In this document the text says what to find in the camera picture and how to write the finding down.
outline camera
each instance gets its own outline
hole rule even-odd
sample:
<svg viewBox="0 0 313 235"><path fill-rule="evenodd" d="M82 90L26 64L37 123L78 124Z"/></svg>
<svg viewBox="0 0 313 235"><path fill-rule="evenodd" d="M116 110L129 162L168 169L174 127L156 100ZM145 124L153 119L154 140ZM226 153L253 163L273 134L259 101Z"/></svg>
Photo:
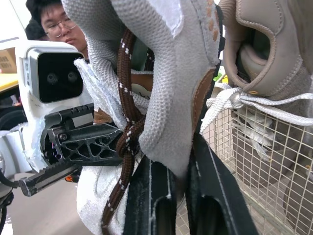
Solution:
<svg viewBox="0 0 313 235"><path fill-rule="evenodd" d="M83 55L72 48L36 47L23 59L25 84L42 103L78 97L83 80L74 60Z"/></svg>

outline wire mesh cage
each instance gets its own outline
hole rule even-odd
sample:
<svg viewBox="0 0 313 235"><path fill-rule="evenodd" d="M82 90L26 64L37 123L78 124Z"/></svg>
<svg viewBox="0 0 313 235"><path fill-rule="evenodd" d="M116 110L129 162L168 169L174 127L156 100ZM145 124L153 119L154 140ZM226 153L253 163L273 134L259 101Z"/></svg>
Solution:
<svg viewBox="0 0 313 235"><path fill-rule="evenodd" d="M311 133L245 106L224 110L204 132L261 235L313 235Z"/></svg>

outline camera lens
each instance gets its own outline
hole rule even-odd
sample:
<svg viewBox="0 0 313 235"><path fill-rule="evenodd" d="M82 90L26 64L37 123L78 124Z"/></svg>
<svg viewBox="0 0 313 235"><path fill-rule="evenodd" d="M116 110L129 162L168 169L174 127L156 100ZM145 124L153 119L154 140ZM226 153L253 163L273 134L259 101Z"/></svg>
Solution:
<svg viewBox="0 0 313 235"><path fill-rule="evenodd" d="M77 74L74 72L70 72L67 77L68 77L69 82L71 83L76 82L78 78Z"/></svg>
<svg viewBox="0 0 313 235"><path fill-rule="evenodd" d="M55 75L54 73L49 73L47 76L47 82L51 85L56 84L59 81L57 75Z"/></svg>

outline white camera housing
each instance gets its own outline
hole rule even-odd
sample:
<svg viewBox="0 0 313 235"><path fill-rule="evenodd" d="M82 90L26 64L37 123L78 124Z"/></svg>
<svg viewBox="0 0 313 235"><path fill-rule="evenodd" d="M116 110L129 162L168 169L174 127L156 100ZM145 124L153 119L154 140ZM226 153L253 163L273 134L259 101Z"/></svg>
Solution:
<svg viewBox="0 0 313 235"><path fill-rule="evenodd" d="M19 89L22 105L28 120L28 125L24 127L22 132L22 141L25 147L24 155L31 167L37 172L47 167L40 150L40 139L45 127L45 116L61 110L93 103L84 86L82 93L77 97L49 103L42 102L39 99L38 65L35 62L45 52L79 53L74 46L61 42L21 40L16 47Z"/></svg>

